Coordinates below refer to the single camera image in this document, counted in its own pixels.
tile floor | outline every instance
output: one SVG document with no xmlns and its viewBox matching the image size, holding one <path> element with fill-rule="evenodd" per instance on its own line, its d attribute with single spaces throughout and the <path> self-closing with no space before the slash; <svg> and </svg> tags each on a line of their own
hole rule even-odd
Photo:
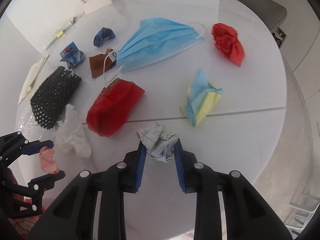
<svg viewBox="0 0 320 240">
<path fill-rule="evenodd" d="M 288 203 L 299 200 L 301 194 L 308 191 L 313 153 L 304 100 L 286 63 L 285 69 L 288 95 L 283 131 L 273 156 L 253 185 L 280 219 L 287 222 L 297 212 Z M 172 238 L 192 239 L 193 231 Z"/>
</svg>

mask ear loop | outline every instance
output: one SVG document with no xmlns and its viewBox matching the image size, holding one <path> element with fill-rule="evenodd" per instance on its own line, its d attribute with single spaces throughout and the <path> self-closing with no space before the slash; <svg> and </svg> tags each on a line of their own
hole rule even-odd
<svg viewBox="0 0 320 240">
<path fill-rule="evenodd" d="M 180 20 L 183 20 L 183 19 L 188 19 L 188 20 L 194 21 L 194 22 L 196 22 L 196 23 L 199 23 L 199 24 L 204 28 L 204 31 L 199 34 L 199 36 L 197 37 L 197 39 L 199 39 L 200 37 L 202 37 L 203 34 L 204 34 L 204 33 L 207 31 L 207 29 L 208 29 L 203 23 L 198 22 L 198 21 L 196 21 L 196 20 L 194 20 L 194 19 L 191 19 L 191 18 L 188 18 L 188 17 L 183 17 L 183 18 L 181 18 L 181 19 L 178 19 L 178 20 L 176 20 L 176 22 L 178 22 L 178 21 L 180 21 Z"/>
<path fill-rule="evenodd" d="M 106 56 L 106 58 L 104 59 L 104 62 L 103 62 L 103 81 L 104 81 L 105 83 L 110 83 L 111 81 L 113 81 L 113 80 L 117 77 L 117 75 L 119 74 L 119 72 L 121 71 L 121 69 L 124 67 L 124 65 L 121 65 L 121 66 L 119 67 L 118 71 L 116 72 L 116 74 L 115 74 L 112 78 L 110 78 L 109 80 L 106 81 L 105 75 L 104 75 L 104 71 L 105 71 L 105 69 L 106 69 L 106 61 L 107 61 L 107 58 L 108 58 L 111 54 L 113 54 L 113 53 L 115 53 L 115 52 L 117 52 L 117 51 L 119 51 L 119 49 L 118 49 L 118 50 L 113 50 L 113 51 L 111 51 L 111 52 Z"/>
</svg>

red packaging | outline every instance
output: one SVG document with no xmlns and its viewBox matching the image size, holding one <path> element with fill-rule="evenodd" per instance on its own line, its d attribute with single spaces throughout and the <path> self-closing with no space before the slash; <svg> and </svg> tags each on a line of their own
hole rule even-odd
<svg viewBox="0 0 320 240">
<path fill-rule="evenodd" d="M 126 122 L 144 92 L 133 82 L 115 79 L 89 109 L 88 128 L 100 136 L 110 137 Z"/>
<path fill-rule="evenodd" d="M 240 67 L 244 58 L 244 50 L 238 40 L 236 30 L 223 23 L 217 23 L 213 25 L 211 34 L 216 42 L 216 48 L 222 55 Z"/>
</svg>

blue face mask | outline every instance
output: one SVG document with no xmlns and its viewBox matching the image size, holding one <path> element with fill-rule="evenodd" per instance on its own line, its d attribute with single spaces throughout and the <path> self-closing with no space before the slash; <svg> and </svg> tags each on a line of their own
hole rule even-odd
<svg viewBox="0 0 320 240">
<path fill-rule="evenodd" d="M 189 25 L 164 18 L 142 20 L 140 28 L 117 53 L 119 71 L 133 71 L 178 54 L 204 41 L 203 33 L 199 35 Z"/>
</svg>

white table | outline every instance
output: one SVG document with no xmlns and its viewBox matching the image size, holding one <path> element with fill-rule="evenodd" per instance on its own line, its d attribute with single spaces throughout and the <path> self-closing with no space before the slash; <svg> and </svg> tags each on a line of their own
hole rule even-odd
<svg viewBox="0 0 320 240">
<path fill-rule="evenodd" d="M 146 93 L 128 122 L 110 138 L 99 137 L 84 125 L 93 149 L 91 160 L 95 170 L 106 170 L 121 161 L 127 152 L 136 150 L 139 139 L 135 131 L 150 120 L 162 120 L 166 130 L 177 133 L 183 148 L 195 153 L 198 161 L 224 173 L 239 170 L 253 182 L 267 165 L 282 131 L 286 78 L 281 54 L 271 33 L 252 11 L 236 0 L 116 0 L 112 5 L 82 16 L 64 38 L 49 48 L 50 57 L 36 86 L 61 65 L 59 52 L 74 41 L 86 59 L 74 69 L 83 81 L 71 103 L 85 122 L 89 108 L 105 86 L 102 76 L 91 78 L 89 57 L 105 53 L 106 47 L 120 49 L 138 29 L 139 21 L 150 17 L 195 19 L 208 27 L 207 39 L 164 61 L 119 75 L 135 82 Z M 214 46 L 210 32 L 218 22 L 234 27 L 239 33 L 246 53 L 240 68 L 225 59 Z M 202 31 L 198 24 L 185 23 Z M 98 49 L 93 46 L 93 38 L 102 27 L 112 28 L 116 38 Z M 209 82 L 222 87 L 224 92 L 210 116 L 193 128 L 188 120 L 181 118 L 179 106 L 186 104 L 187 88 L 199 68 L 204 69 Z M 48 139 L 51 131 L 34 125 L 30 98 L 31 95 L 18 108 L 17 129 L 29 140 Z M 64 166 L 68 171 L 67 162 L 62 163 L 66 157 L 57 152 L 56 156 L 57 162 L 61 161 L 60 168 Z M 42 174 L 36 158 L 19 159 L 27 181 Z M 76 173 L 82 164 L 79 167 L 75 164 L 72 169 Z M 147 158 L 139 192 L 125 195 L 128 239 L 163 240 L 191 230 L 195 200 L 194 194 L 181 192 L 174 162 L 159 163 Z"/>
</svg>

